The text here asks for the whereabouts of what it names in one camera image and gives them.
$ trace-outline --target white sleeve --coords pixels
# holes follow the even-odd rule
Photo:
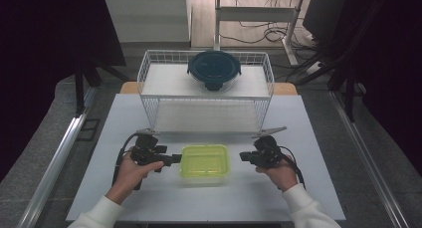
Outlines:
[[[115,204],[103,196],[91,211],[82,213],[69,227],[109,228],[114,225],[121,212],[123,212],[122,206]]]
[[[291,218],[296,228],[340,227],[325,214],[319,202],[313,200],[300,183],[283,193],[291,210]]]

